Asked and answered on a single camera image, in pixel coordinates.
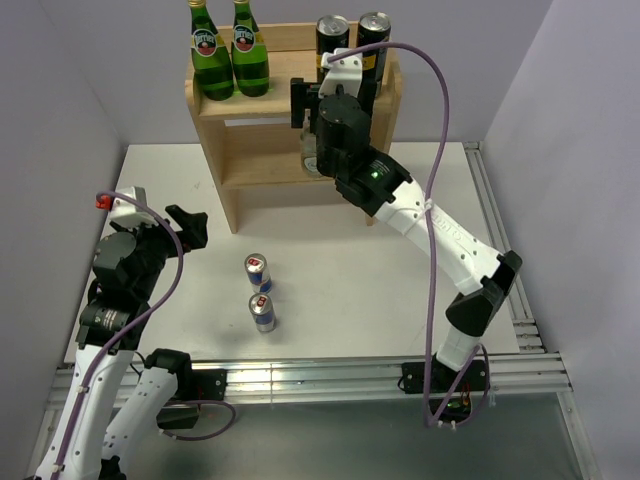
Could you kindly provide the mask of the blue silver energy can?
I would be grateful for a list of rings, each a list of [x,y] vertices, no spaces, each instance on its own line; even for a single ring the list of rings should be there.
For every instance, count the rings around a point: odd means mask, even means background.
[[[266,258],[260,253],[252,253],[244,260],[244,268],[255,293],[267,294],[272,289],[272,280]]]
[[[271,298],[256,293],[249,299],[249,311],[259,332],[271,332],[275,328],[276,315]]]

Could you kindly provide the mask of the black yellow can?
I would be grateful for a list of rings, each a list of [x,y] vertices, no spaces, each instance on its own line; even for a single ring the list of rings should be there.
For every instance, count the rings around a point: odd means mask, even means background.
[[[360,17],[357,47],[387,42],[391,33],[390,17],[383,12],[368,12]],[[384,76],[387,50],[377,48],[362,54],[363,78],[359,99],[372,109],[379,96]]]
[[[316,23],[316,79],[324,80],[325,70],[322,67],[324,53],[332,54],[336,48],[349,46],[350,26],[341,15],[330,14],[321,17]]]

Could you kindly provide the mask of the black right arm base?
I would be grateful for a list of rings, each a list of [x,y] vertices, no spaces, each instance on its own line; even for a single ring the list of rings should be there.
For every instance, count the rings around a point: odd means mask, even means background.
[[[458,376],[458,372],[440,364],[431,362],[430,394],[444,395]],[[405,362],[401,364],[401,377],[398,388],[407,395],[422,394],[424,390],[425,362]],[[489,376],[485,362],[474,359],[455,388],[456,393],[469,389],[472,393],[484,393],[490,390]]]

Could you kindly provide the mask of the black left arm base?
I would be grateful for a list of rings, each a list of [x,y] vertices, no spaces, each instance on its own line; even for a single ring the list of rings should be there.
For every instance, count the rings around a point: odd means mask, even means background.
[[[224,399],[227,371],[224,369],[192,370],[178,376],[178,388],[172,400]]]

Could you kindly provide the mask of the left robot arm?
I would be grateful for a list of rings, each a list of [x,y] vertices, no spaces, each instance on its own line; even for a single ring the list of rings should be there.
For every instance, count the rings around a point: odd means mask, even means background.
[[[167,260],[182,262],[207,245],[207,214],[169,205],[159,215],[142,200],[114,193],[96,205],[108,210],[114,231],[95,249],[71,386],[37,479],[124,478],[125,447],[170,398],[183,399],[195,386],[189,355],[158,349],[133,399],[113,411],[147,321],[159,308],[149,300],[160,273]]]

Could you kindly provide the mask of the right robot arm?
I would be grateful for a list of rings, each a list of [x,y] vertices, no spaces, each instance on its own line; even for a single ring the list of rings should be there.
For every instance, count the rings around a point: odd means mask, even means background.
[[[426,198],[419,183],[371,144],[371,114],[337,86],[322,95],[317,84],[290,82],[291,125],[308,121],[316,136],[317,169],[367,215],[405,236],[435,261],[458,293],[445,315],[450,327],[435,354],[435,383],[452,390],[468,374],[466,361],[500,310],[522,266],[513,251],[483,244]]]

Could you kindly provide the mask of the wooden shelf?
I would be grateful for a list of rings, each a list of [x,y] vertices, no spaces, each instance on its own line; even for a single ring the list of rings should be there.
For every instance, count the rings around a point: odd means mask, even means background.
[[[232,233],[240,225],[240,190],[328,181],[302,170],[300,132],[290,127],[290,80],[316,78],[316,26],[278,23],[260,30],[269,53],[266,95],[213,101],[202,93],[191,63],[186,70],[186,103]]]

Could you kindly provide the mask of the right green Perrier bottle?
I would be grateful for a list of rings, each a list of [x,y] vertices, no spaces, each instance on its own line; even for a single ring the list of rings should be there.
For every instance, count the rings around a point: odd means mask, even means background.
[[[232,66],[240,92],[260,97],[269,90],[268,52],[248,1],[234,1]]]

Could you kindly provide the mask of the green perrier bottle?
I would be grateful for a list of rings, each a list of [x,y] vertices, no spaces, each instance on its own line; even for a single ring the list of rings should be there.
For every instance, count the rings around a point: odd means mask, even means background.
[[[220,36],[205,0],[188,2],[191,13],[191,60],[194,76],[204,95],[223,101],[234,92],[228,49]]]
[[[248,1],[234,1],[232,66],[240,92],[260,97],[269,90],[268,52]]]

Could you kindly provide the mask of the left green Perrier bottle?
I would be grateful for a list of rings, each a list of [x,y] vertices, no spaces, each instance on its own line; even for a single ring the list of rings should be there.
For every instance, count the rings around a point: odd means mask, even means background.
[[[191,13],[191,60],[194,76],[204,95],[223,101],[234,92],[228,49],[220,36],[205,0],[188,2]]]

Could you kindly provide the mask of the aluminium rail frame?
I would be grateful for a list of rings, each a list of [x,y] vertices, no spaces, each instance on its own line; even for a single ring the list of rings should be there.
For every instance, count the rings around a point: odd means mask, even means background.
[[[197,144],[132,145],[118,178],[142,186],[150,199],[205,207],[210,242],[187,267],[177,291],[144,337],[144,349],[169,344],[189,352],[198,370],[223,369],[234,404],[395,400],[401,366],[424,348],[428,266],[389,229],[366,227],[338,203],[332,187],[304,178],[298,189],[319,191],[310,205],[271,206],[231,233],[204,152]],[[379,287],[361,275],[359,256],[395,255],[388,270],[392,318],[374,312],[373,329],[356,321],[360,298]],[[283,344],[269,344],[247,326],[247,284],[239,263],[265,254],[275,277],[280,318],[294,323]]]

